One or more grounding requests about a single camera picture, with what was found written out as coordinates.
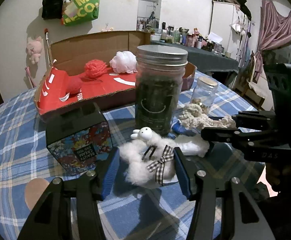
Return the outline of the pink mesh bath pouf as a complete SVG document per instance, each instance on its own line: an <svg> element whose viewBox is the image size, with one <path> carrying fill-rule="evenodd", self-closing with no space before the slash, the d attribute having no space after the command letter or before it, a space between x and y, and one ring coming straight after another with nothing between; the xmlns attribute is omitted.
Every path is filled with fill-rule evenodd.
<svg viewBox="0 0 291 240"><path fill-rule="evenodd" d="M88 79L96 79L103 74L107 74L108 65L98 59L91 60L85 64L85 77Z"/></svg>

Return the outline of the black hanging bag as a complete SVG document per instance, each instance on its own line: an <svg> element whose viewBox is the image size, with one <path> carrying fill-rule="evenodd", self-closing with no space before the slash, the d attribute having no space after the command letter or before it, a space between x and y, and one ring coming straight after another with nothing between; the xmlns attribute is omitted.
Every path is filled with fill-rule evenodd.
<svg viewBox="0 0 291 240"><path fill-rule="evenodd" d="M42 0L42 14L44 20L62 18L63 0Z"/></svg>

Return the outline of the white mesh bath pouf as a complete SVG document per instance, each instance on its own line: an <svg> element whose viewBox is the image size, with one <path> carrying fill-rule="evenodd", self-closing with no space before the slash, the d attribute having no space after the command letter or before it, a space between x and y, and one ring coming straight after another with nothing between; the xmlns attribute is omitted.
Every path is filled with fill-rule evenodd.
<svg viewBox="0 0 291 240"><path fill-rule="evenodd" d="M110 60L110 67L117 74L128 73L134 74L137 73L136 69L136 56L131 51L118 51L116 55Z"/></svg>

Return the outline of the round tan powder puff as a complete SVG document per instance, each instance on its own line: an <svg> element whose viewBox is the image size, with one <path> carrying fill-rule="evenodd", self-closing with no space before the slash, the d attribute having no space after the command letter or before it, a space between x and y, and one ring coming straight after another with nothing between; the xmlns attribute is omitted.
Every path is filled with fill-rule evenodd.
<svg viewBox="0 0 291 240"><path fill-rule="evenodd" d="M49 182L43 178L35 178L27 183L25 187L25 203L30 211L48 187Z"/></svg>

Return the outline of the dark green covered side table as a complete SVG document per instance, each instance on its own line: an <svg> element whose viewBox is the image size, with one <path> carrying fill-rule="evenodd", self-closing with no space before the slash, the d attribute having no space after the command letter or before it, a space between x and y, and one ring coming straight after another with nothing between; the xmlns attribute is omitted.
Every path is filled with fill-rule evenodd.
<svg viewBox="0 0 291 240"><path fill-rule="evenodd" d="M151 44L176 47L188 52L188 62L195 65L202 73L207 72L235 72L238 74L238 62L234 59L216 55L213 52L193 47L186 47L181 44L170 44L159 41L151 41Z"/></svg>

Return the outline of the green tote bag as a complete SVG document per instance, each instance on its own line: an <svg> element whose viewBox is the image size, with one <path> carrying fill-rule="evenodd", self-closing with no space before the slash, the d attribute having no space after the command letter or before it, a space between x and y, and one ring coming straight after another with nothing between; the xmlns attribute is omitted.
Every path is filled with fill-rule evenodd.
<svg viewBox="0 0 291 240"><path fill-rule="evenodd" d="M100 0L72 0L63 4L62 25L73 26L96 20L99 16Z"/></svg>

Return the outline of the wall mirror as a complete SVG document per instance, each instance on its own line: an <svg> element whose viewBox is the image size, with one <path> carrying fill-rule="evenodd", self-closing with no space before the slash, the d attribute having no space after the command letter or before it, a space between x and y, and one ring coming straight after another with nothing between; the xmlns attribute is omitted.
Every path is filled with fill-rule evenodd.
<svg viewBox="0 0 291 240"><path fill-rule="evenodd" d="M139 0L136 29L159 29L161 0Z"/></svg>

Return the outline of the cream knitted scrunchie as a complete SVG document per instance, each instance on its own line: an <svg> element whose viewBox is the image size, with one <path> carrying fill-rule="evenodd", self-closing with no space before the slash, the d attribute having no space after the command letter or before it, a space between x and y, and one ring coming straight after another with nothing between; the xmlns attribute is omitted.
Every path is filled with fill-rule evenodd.
<svg viewBox="0 0 291 240"><path fill-rule="evenodd" d="M186 105L178 119L186 129L203 129L206 127L237 128L235 121L229 115L219 120L213 120L203 113L202 108L195 103Z"/></svg>

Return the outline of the pink plush bunny on wall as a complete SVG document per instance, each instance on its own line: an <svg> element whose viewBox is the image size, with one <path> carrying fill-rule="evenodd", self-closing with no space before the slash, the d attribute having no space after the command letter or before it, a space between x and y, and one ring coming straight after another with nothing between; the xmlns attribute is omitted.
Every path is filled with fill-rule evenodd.
<svg viewBox="0 0 291 240"><path fill-rule="evenodd" d="M26 45L27 54L29 55L29 60L32 64L37 64L41 57L41 52L43 50L43 39L38 36L35 39L32 37L27 38Z"/></svg>

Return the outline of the pink curtain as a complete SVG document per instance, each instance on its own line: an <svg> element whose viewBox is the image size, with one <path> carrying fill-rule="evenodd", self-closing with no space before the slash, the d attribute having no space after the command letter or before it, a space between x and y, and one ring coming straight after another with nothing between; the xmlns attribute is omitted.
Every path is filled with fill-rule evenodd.
<svg viewBox="0 0 291 240"><path fill-rule="evenodd" d="M262 53L291 44L291 12L282 16L272 0L261 0L261 18L257 51L255 53L254 79L259 80L263 72Z"/></svg>

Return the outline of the white wardrobe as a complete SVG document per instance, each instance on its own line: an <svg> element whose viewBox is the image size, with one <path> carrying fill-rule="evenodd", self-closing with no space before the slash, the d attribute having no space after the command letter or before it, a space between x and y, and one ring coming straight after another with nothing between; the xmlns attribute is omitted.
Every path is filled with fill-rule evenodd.
<svg viewBox="0 0 291 240"><path fill-rule="evenodd" d="M222 38L224 54L239 61L246 38L248 19L237 4L213 2L210 32Z"/></svg>

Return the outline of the blue plaid tablecloth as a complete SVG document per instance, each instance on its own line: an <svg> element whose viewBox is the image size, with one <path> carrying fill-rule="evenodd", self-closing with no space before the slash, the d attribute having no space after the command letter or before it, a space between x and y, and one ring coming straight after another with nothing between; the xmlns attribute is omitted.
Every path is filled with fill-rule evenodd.
<svg viewBox="0 0 291 240"><path fill-rule="evenodd" d="M0 235L17 239L30 210L25 186L34 178L64 180L65 170L46 149L45 124L35 109L34 90L21 93L0 106ZM219 84L211 115L224 116L254 108L238 94ZM104 113L114 146L130 139L135 126L133 105ZM214 178L238 177L254 187L264 165L246 161L236 150L216 150L197 164ZM107 239L186 239L194 202L183 196L178 183L160 189L135 187L125 181L121 162L114 188L98 204Z"/></svg>

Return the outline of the floral beauty cream tin box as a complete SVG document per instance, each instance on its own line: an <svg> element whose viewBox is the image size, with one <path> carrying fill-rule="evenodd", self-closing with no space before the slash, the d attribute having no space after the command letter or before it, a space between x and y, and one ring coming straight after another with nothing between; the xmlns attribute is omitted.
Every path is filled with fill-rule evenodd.
<svg viewBox="0 0 291 240"><path fill-rule="evenodd" d="M93 170L113 149L109 124L96 103L52 118L46 148L69 176Z"/></svg>

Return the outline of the cardboard box red lining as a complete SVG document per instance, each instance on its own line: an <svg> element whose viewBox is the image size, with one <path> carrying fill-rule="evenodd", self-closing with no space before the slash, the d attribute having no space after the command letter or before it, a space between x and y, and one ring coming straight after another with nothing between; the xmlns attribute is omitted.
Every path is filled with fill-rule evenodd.
<svg viewBox="0 0 291 240"><path fill-rule="evenodd" d="M108 31L51 44L53 59L34 95L41 120L47 121L95 102L102 111L135 102L136 75L115 73L110 61L118 52L136 53L150 43L141 31Z"/></svg>

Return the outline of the large glass jar dark contents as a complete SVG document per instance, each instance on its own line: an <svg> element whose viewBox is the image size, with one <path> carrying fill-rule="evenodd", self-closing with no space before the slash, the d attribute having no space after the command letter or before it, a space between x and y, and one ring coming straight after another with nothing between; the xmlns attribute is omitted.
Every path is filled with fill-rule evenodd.
<svg viewBox="0 0 291 240"><path fill-rule="evenodd" d="M136 52L136 128L167 135L181 93L188 52L163 45L142 45Z"/></svg>

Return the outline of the small glass jar gold contents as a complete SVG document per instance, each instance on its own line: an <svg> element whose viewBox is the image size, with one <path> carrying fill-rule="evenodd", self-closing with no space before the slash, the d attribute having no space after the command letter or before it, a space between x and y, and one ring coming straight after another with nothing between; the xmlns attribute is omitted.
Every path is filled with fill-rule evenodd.
<svg viewBox="0 0 291 240"><path fill-rule="evenodd" d="M190 103L199 105L202 112L208 114L216 97L217 89L218 83L214 79L207 76L198 77Z"/></svg>

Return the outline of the white plush sheep with bow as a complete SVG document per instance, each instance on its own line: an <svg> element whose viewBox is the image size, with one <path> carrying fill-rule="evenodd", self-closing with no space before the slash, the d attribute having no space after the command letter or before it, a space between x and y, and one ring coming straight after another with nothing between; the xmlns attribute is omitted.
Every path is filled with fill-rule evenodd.
<svg viewBox="0 0 291 240"><path fill-rule="evenodd" d="M126 181L136 186L155 189L177 182L174 166L174 150L183 155L204 157L209 142L197 134L193 137L179 135L165 138L149 127L133 130L131 141L119 147L120 157L128 164Z"/></svg>

